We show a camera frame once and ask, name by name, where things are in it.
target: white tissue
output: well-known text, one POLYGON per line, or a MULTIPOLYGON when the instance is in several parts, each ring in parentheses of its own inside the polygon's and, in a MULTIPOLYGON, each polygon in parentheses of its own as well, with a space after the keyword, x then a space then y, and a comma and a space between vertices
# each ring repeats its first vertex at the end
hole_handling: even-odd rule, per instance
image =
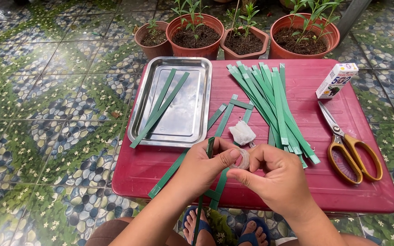
POLYGON ((229 130, 233 135, 233 140, 239 145, 245 145, 253 141, 256 137, 256 134, 252 131, 250 126, 243 120, 238 121, 235 126, 229 127, 229 130))

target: blue flip flop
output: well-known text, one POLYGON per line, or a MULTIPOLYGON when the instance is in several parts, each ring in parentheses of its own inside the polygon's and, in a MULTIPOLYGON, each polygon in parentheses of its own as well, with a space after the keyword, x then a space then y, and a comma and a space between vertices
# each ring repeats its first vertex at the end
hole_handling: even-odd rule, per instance
POLYGON ((243 231, 241 232, 241 236, 238 239, 237 245, 243 242, 250 242, 252 246, 259 246, 258 239, 255 236, 256 229, 252 233, 247 233, 243 235, 244 231, 246 230, 247 224, 249 224, 250 221, 254 221, 256 223, 257 229, 258 227, 262 227, 262 233, 266 235, 265 240, 267 240, 268 245, 270 245, 270 229, 268 228, 265 221, 260 217, 252 217, 244 223, 243 231))
MULTIPOLYGON (((197 206, 191 206, 189 207, 186 211, 185 211, 185 215, 183 215, 183 222, 182 222, 182 228, 185 228, 185 221, 187 220, 187 216, 189 215, 189 212, 191 210, 196 210, 198 207, 197 206)), ((198 226, 198 232, 200 232, 201 230, 207 230, 211 235, 212 235, 212 230, 211 227, 209 226, 208 223, 206 223, 205 221, 200 220, 199 226, 198 226)))

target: scissor blade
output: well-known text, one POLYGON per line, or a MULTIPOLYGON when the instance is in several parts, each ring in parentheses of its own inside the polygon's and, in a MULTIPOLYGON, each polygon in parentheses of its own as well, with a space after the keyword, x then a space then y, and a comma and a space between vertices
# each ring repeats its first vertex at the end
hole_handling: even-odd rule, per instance
POLYGON ((323 105, 322 102, 319 102, 320 110, 322 110, 322 114, 328 122, 329 127, 332 131, 334 131, 334 126, 338 126, 337 122, 332 117, 332 114, 328 111, 328 109, 323 105))

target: clear tape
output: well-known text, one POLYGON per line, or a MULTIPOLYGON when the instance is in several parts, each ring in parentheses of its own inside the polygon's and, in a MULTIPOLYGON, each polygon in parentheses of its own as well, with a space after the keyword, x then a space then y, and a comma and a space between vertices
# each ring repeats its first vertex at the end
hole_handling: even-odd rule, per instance
POLYGON ((239 169, 243 169, 243 170, 248 169, 249 168, 249 152, 247 152, 247 150, 241 149, 241 148, 238 148, 237 150, 243 158, 241 159, 241 162, 239 163, 239 165, 235 165, 235 163, 234 163, 234 164, 230 165, 229 168, 239 168, 239 169))

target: tiled floor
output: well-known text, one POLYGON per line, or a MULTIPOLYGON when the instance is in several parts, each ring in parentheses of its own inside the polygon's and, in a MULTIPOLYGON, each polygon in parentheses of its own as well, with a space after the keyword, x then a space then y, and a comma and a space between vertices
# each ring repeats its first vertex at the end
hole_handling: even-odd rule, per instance
MULTIPOLYGON (((0 245, 84 246, 103 222, 143 208, 110 188, 148 62, 132 32, 152 18, 172 20, 173 4, 45 0, 18 7, 0 0, 0 245)), ((227 26, 223 13, 235 3, 207 5, 205 12, 227 26)), ((257 27, 269 33, 285 13, 276 3, 258 6, 257 27)), ((372 3, 327 58, 361 69, 353 88, 394 180, 394 2, 372 3)), ((207 215, 219 245, 235 245, 252 216, 266 219, 272 239, 294 235, 273 212, 221 208, 207 215)), ((394 214, 333 223, 341 232, 394 246, 394 214)))

